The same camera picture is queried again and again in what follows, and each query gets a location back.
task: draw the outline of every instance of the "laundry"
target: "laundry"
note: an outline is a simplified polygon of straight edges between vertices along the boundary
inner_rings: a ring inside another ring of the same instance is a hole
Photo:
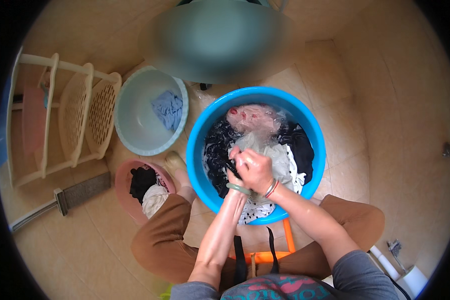
[[[141,204],[142,212],[150,219],[168,198],[168,191],[165,187],[154,184],[150,186]]]
[[[295,193],[302,192],[303,185],[312,179],[314,153],[300,125],[285,120],[283,112],[260,104],[233,107],[216,120],[205,138],[203,166],[221,198],[228,193],[225,186],[228,182],[227,169],[222,158],[228,157],[233,146],[242,150],[251,148],[269,156],[273,177]],[[264,218],[275,207],[270,200],[252,193],[245,203],[239,224]]]
[[[166,91],[151,102],[151,108],[167,130],[177,130],[182,119],[182,99]]]
[[[277,133],[277,141],[281,145],[288,144],[290,146],[294,154],[297,173],[305,173],[304,184],[309,183],[312,180],[312,161],[315,153],[305,130],[296,123],[282,124]]]
[[[132,174],[130,194],[133,198],[137,198],[140,204],[142,204],[145,193],[147,193],[151,186],[157,183],[155,170],[150,167],[148,167],[148,169],[139,167],[130,170],[130,173]]]
[[[226,114],[227,121],[240,133],[255,132],[270,136],[277,132],[284,116],[265,104],[234,106]]]
[[[262,137],[254,132],[246,134],[231,145],[238,146],[241,150],[252,148],[257,153],[271,158],[271,171],[273,178],[281,182],[288,189],[300,194],[306,174],[297,173],[297,165],[293,153],[287,144],[265,145]],[[239,224],[248,224],[254,219],[264,218],[275,210],[275,204],[267,198],[253,193],[246,201]]]
[[[203,166],[208,179],[222,198],[228,193],[228,187],[225,186],[228,182],[227,170],[222,157],[228,158],[228,149],[241,136],[223,116],[213,123],[205,138]]]
[[[275,210],[275,203],[266,200],[262,205],[258,205],[248,198],[243,206],[243,211],[238,220],[239,225],[246,225],[258,218],[264,218]]]
[[[298,168],[295,162],[295,158],[293,156],[293,151],[290,149],[290,146],[286,145],[286,153],[288,155],[288,159],[290,160],[290,175],[292,175],[292,184],[293,191],[297,194],[300,194],[303,189],[303,185],[305,184],[305,177],[307,176],[305,173],[297,173]]]

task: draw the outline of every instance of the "mop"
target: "mop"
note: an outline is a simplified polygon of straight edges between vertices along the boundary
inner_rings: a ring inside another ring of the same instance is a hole
[[[53,191],[53,200],[42,204],[26,215],[21,216],[15,222],[8,225],[8,228],[10,232],[13,233],[23,225],[27,224],[31,220],[47,212],[53,207],[58,207],[58,210],[62,214],[62,216],[66,216],[71,208],[84,203],[88,199],[100,194],[105,190],[108,190],[110,187],[110,172],[107,172],[102,175],[98,175],[85,180],[84,182],[75,184],[74,186],[71,186],[64,190],[55,189]]]

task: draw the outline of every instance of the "jade bangle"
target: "jade bangle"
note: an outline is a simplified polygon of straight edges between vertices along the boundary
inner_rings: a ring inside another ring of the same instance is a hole
[[[233,190],[242,192],[245,195],[252,195],[252,191],[251,190],[246,189],[243,186],[240,186],[240,185],[235,184],[235,183],[227,182],[226,187],[229,188],[229,189],[233,189]]]

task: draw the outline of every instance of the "brown pants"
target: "brown pants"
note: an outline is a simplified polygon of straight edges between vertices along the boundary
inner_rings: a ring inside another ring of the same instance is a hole
[[[384,231],[384,213],[369,204],[325,196],[320,207],[345,228],[363,251],[368,251]],[[177,194],[167,201],[138,231],[131,250],[138,263],[151,273],[174,283],[184,283],[195,265],[198,248],[183,242],[192,205]],[[322,248],[312,242],[278,260],[280,273],[324,279],[332,273]],[[270,273],[271,263],[257,265],[257,276]],[[233,286],[235,260],[227,258],[222,270],[220,290]]]

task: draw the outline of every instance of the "gray shirt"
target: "gray shirt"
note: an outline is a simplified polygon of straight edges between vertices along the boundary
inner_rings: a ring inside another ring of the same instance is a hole
[[[354,250],[337,261],[333,285],[307,276],[268,274],[235,285],[222,295],[204,282],[174,285],[170,300],[311,300],[311,299],[392,299],[398,300],[394,285],[361,250]]]

